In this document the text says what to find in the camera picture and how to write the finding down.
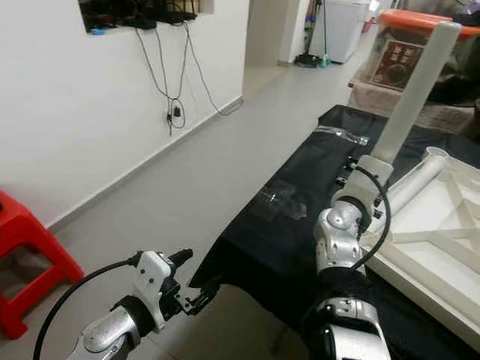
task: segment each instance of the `black cloth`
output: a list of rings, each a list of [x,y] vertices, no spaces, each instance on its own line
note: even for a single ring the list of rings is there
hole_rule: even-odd
[[[215,242],[190,285],[202,287],[221,276],[251,294],[292,329],[314,302],[316,279],[314,223],[338,189],[335,179],[344,161],[371,152],[386,119],[335,106],[319,119],[322,125],[343,128],[370,138],[360,146],[335,135],[312,133],[266,186],[281,181],[296,188],[294,200],[307,206],[307,216],[295,220],[283,213],[266,220],[241,211]],[[457,159],[480,167],[480,147],[459,136],[414,127],[394,162],[391,183],[412,169],[427,146],[445,149]],[[407,297],[368,271],[374,298],[393,359],[480,359],[480,355],[425,313]]]

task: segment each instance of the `white plastic pipe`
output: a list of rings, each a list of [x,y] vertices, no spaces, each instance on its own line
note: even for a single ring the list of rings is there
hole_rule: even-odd
[[[441,148],[428,147],[421,163],[410,170],[403,178],[398,180],[388,191],[391,216],[397,214],[410,200],[412,200],[425,186],[440,174],[449,163],[449,154]],[[385,212],[385,206],[379,206],[381,212]],[[376,233],[383,228],[385,216],[374,220],[368,232]]]
[[[437,25],[371,156],[393,163],[452,53],[460,30],[461,25],[455,22]]]

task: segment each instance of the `label on box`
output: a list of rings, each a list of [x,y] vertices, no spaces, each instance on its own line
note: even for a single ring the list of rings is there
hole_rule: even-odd
[[[391,89],[404,90],[424,47],[414,43],[388,40],[371,82]]]

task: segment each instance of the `gray tile floor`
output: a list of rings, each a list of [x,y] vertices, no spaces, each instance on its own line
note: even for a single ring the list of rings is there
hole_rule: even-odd
[[[124,259],[137,249],[173,253],[193,248],[195,257],[178,273],[185,284],[214,240],[296,150],[335,104],[345,104],[347,83],[367,58],[374,32],[344,65],[289,68],[228,118],[213,121],[58,232],[58,240],[85,272]],[[81,289],[54,320],[43,359],[66,359],[79,331],[131,291],[122,269]],[[25,317],[29,331],[0,337],[1,360],[32,357],[38,329],[58,288]],[[150,335],[130,359],[305,359],[294,334],[280,351],[272,346],[281,324],[240,289],[226,287],[196,318],[177,316]]]

